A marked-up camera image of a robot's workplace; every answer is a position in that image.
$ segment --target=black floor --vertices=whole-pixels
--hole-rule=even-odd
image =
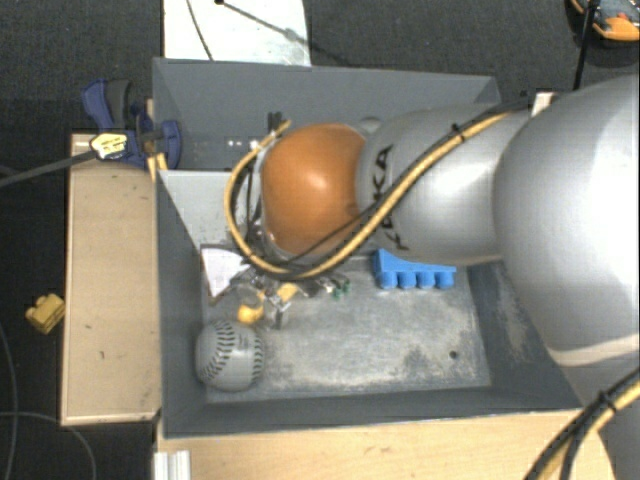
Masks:
[[[578,50],[563,0],[305,0],[314,64],[489,74],[504,100],[537,88],[569,90]],[[97,77],[128,78],[151,94],[162,52],[162,0],[0,0],[0,176],[67,154],[91,122],[79,91]],[[592,49],[584,84],[638,71],[638,49]],[[39,335],[24,311],[64,293],[65,175],[0,189],[0,323],[21,411],[57,417],[61,329]],[[12,409],[0,353],[0,413]],[[0,475],[11,418],[0,417]],[[100,479],[150,474],[150,424],[80,429]],[[13,479],[91,478],[80,442],[55,425],[19,420]]]

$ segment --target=blue toy block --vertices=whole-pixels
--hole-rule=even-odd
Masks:
[[[435,286],[446,290],[455,284],[456,267],[405,261],[384,249],[378,249],[373,254],[373,273],[383,290],[396,286],[403,289]]]

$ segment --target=bin floor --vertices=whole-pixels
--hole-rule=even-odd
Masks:
[[[282,330],[257,328],[266,351],[262,377],[240,393],[208,388],[209,403],[489,385],[465,269],[447,291],[381,290],[368,258],[341,271],[350,293],[340,300],[297,295]],[[233,293],[205,304],[204,322],[233,318],[237,307]]]

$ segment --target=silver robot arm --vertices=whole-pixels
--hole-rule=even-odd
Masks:
[[[638,76],[515,112],[428,171],[376,232],[408,260],[502,260],[583,403],[638,367]],[[366,207],[467,106],[385,123],[358,168]],[[616,477],[640,474],[640,404],[601,432]]]

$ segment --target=white paper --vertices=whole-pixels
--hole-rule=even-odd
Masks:
[[[311,65],[302,0],[190,1],[214,60]],[[186,0],[164,0],[164,55],[208,58]]]
[[[236,274],[249,268],[249,265],[242,264],[242,256],[224,249],[203,248],[201,255],[212,297],[220,295]]]

